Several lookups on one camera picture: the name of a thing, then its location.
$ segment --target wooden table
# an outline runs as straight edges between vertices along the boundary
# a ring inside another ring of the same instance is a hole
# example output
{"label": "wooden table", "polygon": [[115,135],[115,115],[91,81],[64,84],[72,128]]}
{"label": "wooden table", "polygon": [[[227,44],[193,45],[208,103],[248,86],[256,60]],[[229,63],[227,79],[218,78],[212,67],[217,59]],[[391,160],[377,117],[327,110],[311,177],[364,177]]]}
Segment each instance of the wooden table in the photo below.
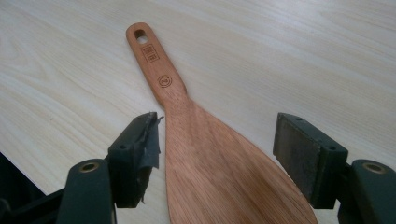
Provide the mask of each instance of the wooden table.
{"label": "wooden table", "polygon": [[[276,114],[303,117],[396,169],[396,3],[384,1],[0,2],[0,151],[44,192],[103,158],[140,114],[163,109],[125,38],[160,38],[191,98],[272,156]],[[163,153],[146,204],[119,223],[169,223]],[[336,211],[316,211],[337,223]]]}

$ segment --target engraved logo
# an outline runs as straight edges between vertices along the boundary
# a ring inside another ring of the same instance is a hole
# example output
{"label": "engraved logo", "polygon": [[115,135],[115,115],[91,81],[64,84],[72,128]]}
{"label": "engraved logo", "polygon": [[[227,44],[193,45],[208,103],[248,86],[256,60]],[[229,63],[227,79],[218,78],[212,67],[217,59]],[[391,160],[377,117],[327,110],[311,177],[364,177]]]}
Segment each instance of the engraved logo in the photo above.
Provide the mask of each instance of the engraved logo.
{"label": "engraved logo", "polygon": [[143,52],[143,55],[145,55],[146,61],[148,61],[148,63],[152,63],[152,62],[160,59],[160,57],[157,54],[157,51],[155,51],[155,48],[152,45],[147,45],[147,46],[143,47],[142,52]]}
{"label": "engraved logo", "polygon": [[168,75],[163,75],[158,78],[158,83],[160,83],[162,88],[166,88],[172,84],[172,78]]}

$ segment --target hole in handle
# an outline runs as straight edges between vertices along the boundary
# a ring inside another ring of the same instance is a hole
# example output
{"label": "hole in handle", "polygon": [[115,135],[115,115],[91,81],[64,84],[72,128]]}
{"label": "hole in handle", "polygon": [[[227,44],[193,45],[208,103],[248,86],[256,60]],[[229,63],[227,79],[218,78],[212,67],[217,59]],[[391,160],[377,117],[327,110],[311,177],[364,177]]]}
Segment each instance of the hole in handle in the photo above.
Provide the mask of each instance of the hole in handle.
{"label": "hole in handle", "polygon": [[134,37],[136,38],[137,43],[139,43],[139,44],[146,44],[149,41],[148,37],[146,36],[145,31],[143,31],[143,30],[135,31]]}

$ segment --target hanging hole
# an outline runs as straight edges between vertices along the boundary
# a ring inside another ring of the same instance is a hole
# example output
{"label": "hanging hole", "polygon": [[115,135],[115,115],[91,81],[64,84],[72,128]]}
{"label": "hanging hole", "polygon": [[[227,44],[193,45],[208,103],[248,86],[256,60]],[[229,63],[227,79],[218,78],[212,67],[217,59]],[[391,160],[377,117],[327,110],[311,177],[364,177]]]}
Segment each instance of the hanging hole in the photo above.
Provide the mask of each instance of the hanging hole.
{"label": "hanging hole", "polygon": [[88,173],[96,170],[99,167],[99,163],[97,162],[88,162],[79,167],[79,171],[82,173]]}
{"label": "hanging hole", "polygon": [[143,30],[135,31],[134,37],[136,38],[137,43],[139,44],[146,44],[149,41],[148,37],[146,36],[146,33]]}
{"label": "hanging hole", "polygon": [[365,162],[363,164],[363,167],[366,168],[366,170],[369,170],[369,171],[379,174],[379,175],[382,175],[387,172],[384,167],[374,164],[374,163],[371,163],[371,162]]}

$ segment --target wooden spatula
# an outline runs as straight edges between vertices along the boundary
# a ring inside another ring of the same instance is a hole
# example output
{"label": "wooden spatula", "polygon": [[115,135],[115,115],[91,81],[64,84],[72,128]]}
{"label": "wooden spatula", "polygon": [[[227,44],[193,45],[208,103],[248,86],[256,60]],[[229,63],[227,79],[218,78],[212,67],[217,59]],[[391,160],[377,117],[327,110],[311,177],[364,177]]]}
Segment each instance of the wooden spatula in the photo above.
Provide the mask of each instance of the wooden spatula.
{"label": "wooden spatula", "polygon": [[150,27],[128,42],[166,118],[172,223],[317,223],[293,182],[261,150],[189,98]]}

